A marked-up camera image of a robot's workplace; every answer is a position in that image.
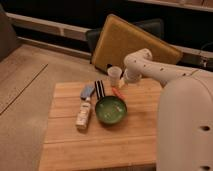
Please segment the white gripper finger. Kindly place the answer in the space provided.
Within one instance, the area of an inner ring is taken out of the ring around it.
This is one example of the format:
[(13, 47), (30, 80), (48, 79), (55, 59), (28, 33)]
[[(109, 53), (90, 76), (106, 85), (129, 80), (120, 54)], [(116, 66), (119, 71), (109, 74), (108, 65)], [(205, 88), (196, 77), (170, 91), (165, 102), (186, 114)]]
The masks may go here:
[(125, 81), (124, 81), (124, 79), (122, 78), (122, 79), (119, 81), (119, 88), (122, 88), (124, 85), (125, 85)]

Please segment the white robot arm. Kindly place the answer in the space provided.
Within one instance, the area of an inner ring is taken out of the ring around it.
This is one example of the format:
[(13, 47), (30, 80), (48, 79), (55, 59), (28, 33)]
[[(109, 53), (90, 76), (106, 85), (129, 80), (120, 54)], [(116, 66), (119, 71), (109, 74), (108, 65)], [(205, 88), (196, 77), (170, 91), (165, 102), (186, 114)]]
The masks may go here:
[(213, 72), (155, 62), (148, 49), (126, 55), (124, 66), (126, 83), (146, 76), (163, 87), (156, 171), (213, 171)]

